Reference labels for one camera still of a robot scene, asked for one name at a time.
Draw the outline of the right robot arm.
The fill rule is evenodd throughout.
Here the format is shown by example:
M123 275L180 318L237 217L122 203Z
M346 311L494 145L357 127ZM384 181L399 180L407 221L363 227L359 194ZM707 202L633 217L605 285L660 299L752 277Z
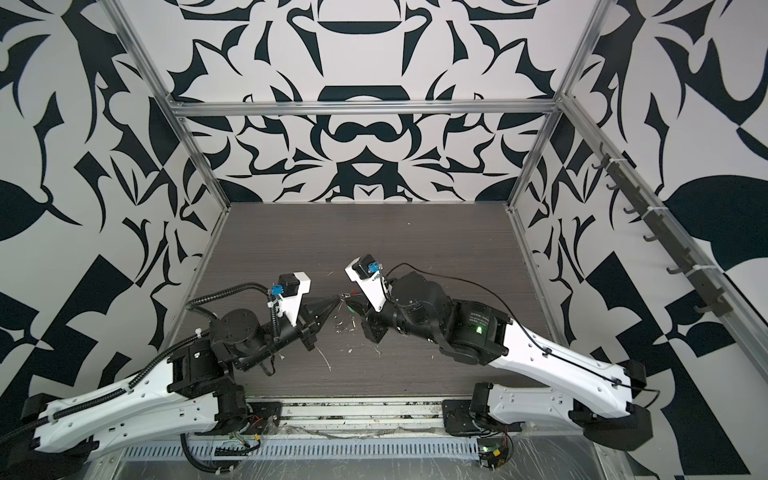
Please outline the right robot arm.
M574 352L510 313L450 298L417 272L392 281L375 266L349 266L346 274L360 290L348 305L360 315L369 341L380 343L393 331L430 342L458 363L537 381L535 388L477 383L466 414L478 431L578 428L588 440L619 451L635 451L652 438L651 413L635 401L647 387L641 363L608 363Z

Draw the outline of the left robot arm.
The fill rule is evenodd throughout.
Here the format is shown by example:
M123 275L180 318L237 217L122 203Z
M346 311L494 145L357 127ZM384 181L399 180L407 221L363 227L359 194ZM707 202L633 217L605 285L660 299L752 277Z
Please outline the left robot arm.
M161 353L138 373L91 393L30 398L24 424L2 436L4 479L61 479L126 446L171 435L242 433L253 418L235 374L274 373L294 342L312 350L337 297L300 303L297 318L262 324L248 309L211 319L208 328Z

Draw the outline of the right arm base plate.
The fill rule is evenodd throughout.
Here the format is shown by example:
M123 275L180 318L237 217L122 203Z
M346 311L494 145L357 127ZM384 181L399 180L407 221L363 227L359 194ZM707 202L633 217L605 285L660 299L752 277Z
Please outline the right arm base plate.
M443 427L454 437L479 437L493 430L470 414L470 400L446 399L441 402Z

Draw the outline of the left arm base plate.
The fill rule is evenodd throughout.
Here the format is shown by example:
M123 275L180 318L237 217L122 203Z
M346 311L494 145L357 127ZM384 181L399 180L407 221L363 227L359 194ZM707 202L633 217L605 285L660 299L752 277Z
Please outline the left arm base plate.
M249 401L246 424L239 431L244 436L274 434L282 423L283 403L280 401Z

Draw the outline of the aluminium front rail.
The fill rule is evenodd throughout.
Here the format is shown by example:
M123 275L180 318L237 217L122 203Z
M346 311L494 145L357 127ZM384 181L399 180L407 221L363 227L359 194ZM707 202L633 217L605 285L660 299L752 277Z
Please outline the aluminium front rail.
M280 428L259 437L446 437L440 396L250 398L283 403Z

